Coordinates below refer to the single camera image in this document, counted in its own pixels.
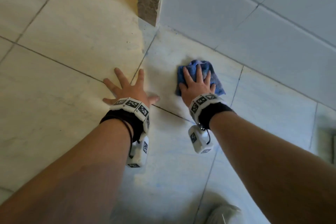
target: cleaning rag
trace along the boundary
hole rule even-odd
[[[219,81],[217,75],[215,74],[215,71],[213,70],[212,64],[209,61],[205,61],[205,60],[203,60],[203,61],[193,60],[193,61],[190,62],[189,65],[178,67],[178,69],[177,69],[177,87],[176,87],[175,94],[178,95],[178,96],[181,96],[181,90],[180,90],[180,87],[179,87],[180,82],[187,85],[186,80],[184,79],[184,75],[183,75],[183,67],[187,67],[187,69],[188,69],[188,71],[191,75],[191,78],[195,82],[196,81],[196,68],[197,68],[198,64],[201,65],[203,80],[207,76],[208,71],[210,70],[210,72],[211,72],[210,86],[213,83],[216,84],[215,94],[217,94],[217,95],[225,94],[225,91],[222,87],[222,84]]]

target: white shoe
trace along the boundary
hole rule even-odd
[[[206,224],[243,224],[243,216],[238,207],[221,205],[211,212]]]

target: forearm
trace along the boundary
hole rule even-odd
[[[272,224],[323,223],[335,218],[334,167],[233,112],[213,116],[210,128]]]
[[[3,223],[107,221],[129,147],[121,121],[103,122],[0,207]]]

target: finger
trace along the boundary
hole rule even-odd
[[[211,85],[210,87],[211,93],[215,94],[215,90],[216,90],[216,84]]]
[[[196,82],[203,82],[203,74],[200,64],[198,64],[196,68]]]
[[[186,67],[183,68],[183,74],[184,74],[184,79],[188,85],[188,87],[191,86],[191,84],[194,83],[193,79],[191,78],[190,74],[189,74],[189,71]]]
[[[148,97],[148,101],[150,105],[154,105],[156,102],[158,102],[160,100],[159,96],[151,96]]]
[[[141,88],[144,87],[144,79],[145,79],[145,73],[144,73],[144,70],[143,69],[140,69],[139,70],[139,73],[138,73],[138,79],[135,83],[135,85],[138,85],[140,86]]]
[[[103,98],[103,102],[108,105],[113,105],[116,101],[116,99]]]
[[[115,68],[114,69],[115,75],[118,77],[118,80],[120,82],[120,85],[122,88],[124,88],[125,86],[130,85],[126,76],[122,73],[122,71],[119,68]]]
[[[210,87],[210,79],[211,79],[211,72],[208,71],[207,77],[204,79],[204,83],[206,86]]]
[[[184,94],[188,89],[187,86],[182,82],[179,83],[179,87],[180,87],[180,90],[181,90],[182,94]]]
[[[119,94],[121,89],[118,86],[115,86],[115,84],[111,82],[108,78],[105,78],[103,82],[115,96]]]

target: black and white square marker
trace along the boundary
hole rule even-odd
[[[196,102],[197,102],[199,105],[203,104],[203,103],[206,102],[206,101],[207,101],[207,99],[206,99],[205,97],[200,97],[199,99],[196,100]]]
[[[193,113],[196,113],[197,109],[198,109],[198,105],[196,103],[194,103],[194,105],[191,107],[191,111]]]
[[[207,152],[209,152],[211,149],[206,149],[206,150],[204,150],[204,151],[202,151],[201,153],[207,153]]]
[[[206,95],[205,97],[206,97],[207,99],[209,99],[209,100],[217,99],[217,97],[216,97],[215,95],[213,95],[213,94]]]
[[[192,133],[192,134],[190,135],[190,139],[191,139],[191,142],[192,142],[192,143],[196,142],[197,137],[196,137],[195,133]]]
[[[132,100],[128,100],[127,103],[126,103],[125,105],[128,105],[128,106],[133,107],[133,108],[137,108],[138,105],[139,105],[139,103],[134,102],[134,101],[132,101]]]
[[[122,104],[125,103],[126,101],[127,101],[127,99],[118,100],[117,102],[114,103],[114,105],[122,105]]]
[[[146,142],[144,142],[143,151],[145,152],[145,154],[147,154],[147,149],[148,149],[148,144]]]
[[[128,164],[130,167],[140,167],[138,164]]]
[[[148,111],[143,105],[140,105],[138,110],[142,113],[143,116],[145,116],[145,117],[147,116]]]

